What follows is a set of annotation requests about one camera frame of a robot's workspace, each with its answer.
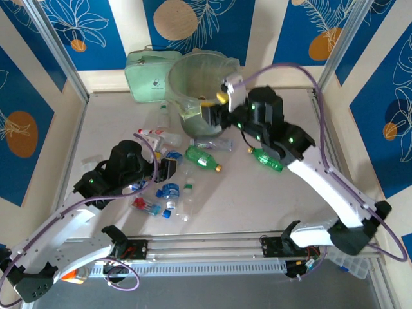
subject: robotic arm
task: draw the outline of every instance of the robotic arm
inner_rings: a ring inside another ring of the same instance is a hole
[[[361,193],[328,163],[313,138],[301,127],[286,122],[283,101],[275,91],[268,86],[254,88],[245,98],[245,87],[235,86],[241,82],[243,79],[237,73],[227,77],[223,93],[218,94],[222,105],[204,103],[202,118],[222,129],[234,125],[259,140],[264,152],[306,181],[339,217],[316,224],[292,222],[282,235],[283,249],[293,253],[312,245],[335,245],[347,254],[358,254],[379,226],[370,211],[384,220],[391,206]]]
[[[100,162],[74,186],[61,208],[52,214],[29,238],[12,250],[0,250],[3,273],[12,266],[7,279],[23,301],[31,303],[43,296],[65,274],[96,259],[122,256],[130,244],[114,225],[106,227],[82,243],[65,243],[85,222],[121,196],[122,190],[144,178],[153,177],[155,164],[146,161],[142,146],[123,140],[115,146],[110,159]],[[162,159],[156,181],[170,178],[176,171],[176,160]],[[73,207],[85,198],[109,196],[80,207]]]

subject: white platform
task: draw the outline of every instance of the white platform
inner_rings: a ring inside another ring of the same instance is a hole
[[[285,119],[299,124],[318,141],[318,120],[307,90],[279,90],[278,94],[284,100]],[[158,108],[157,103],[133,102],[129,93],[92,95],[68,190],[82,176],[83,159],[96,155],[108,158],[111,148],[121,140],[134,139],[137,129],[152,129]],[[172,123],[171,131],[184,135],[175,110]],[[179,149],[183,153],[189,145],[189,137],[184,137]],[[127,236],[282,230],[293,220],[318,221],[333,215],[331,208],[302,179],[287,169],[277,173],[250,156],[238,129],[230,128],[222,137],[233,138],[235,150],[213,152],[223,166],[221,173],[196,168],[197,204],[191,220],[151,217],[128,207],[126,199],[117,200],[73,237],[88,237],[110,224],[121,228]]]

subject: clear plastic bucket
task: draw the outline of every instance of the clear plastic bucket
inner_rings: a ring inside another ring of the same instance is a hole
[[[219,104],[222,80],[240,70],[239,60],[217,51],[196,50],[184,55],[166,78],[165,99],[179,111],[183,130],[191,137],[216,136],[221,127],[209,126],[200,115],[200,102]]]

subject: white wall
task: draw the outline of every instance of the white wall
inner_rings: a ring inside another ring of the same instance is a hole
[[[288,2],[290,0],[256,0],[245,77],[272,63]],[[109,3],[126,55],[151,45],[143,2],[109,0]],[[268,16],[271,17],[270,23],[268,23]],[[309,66],[308,69],[318,79],[323,66]],[[79,75],[89,92],[129,90],[123,70],[80,71]],[[270,84],[276,87],[311,86],[301,72],[287,68],[272,70],[260,76],[257,84]]]
[[[1,9],[0,29],[0,46],[55,113],[23,205],[0,198],[0,243],[11,248],[30,235],[57,202],[84,103],[69,82],[62,93],[57,89]],[[5,287],[1,300],[9,303],[17,296],[8,283]]]
[[[339,86],[337,79],[332,79],[324,93],[341,144],[341,157],[346,161],[356,186],[377,200],[384,198],[383,193],[349,105],[412,22],[411,12],[412,1],[396,1],[343,86]],[[412,187],[388,199],[393,210],[386,222],[399,238],[412,232],[411,199]],[[382,248],[400,255],[396,244],[382,227],[377,238]],[[411,308],[411,263],[399,263],[387,258],[386,266],[402,308]]]

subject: green bag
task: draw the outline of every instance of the green bag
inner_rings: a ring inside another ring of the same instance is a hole
[[[137,102],[163,100],[165,78],[180,57],[178,51],[132,51],[124,69],[132,97]]]

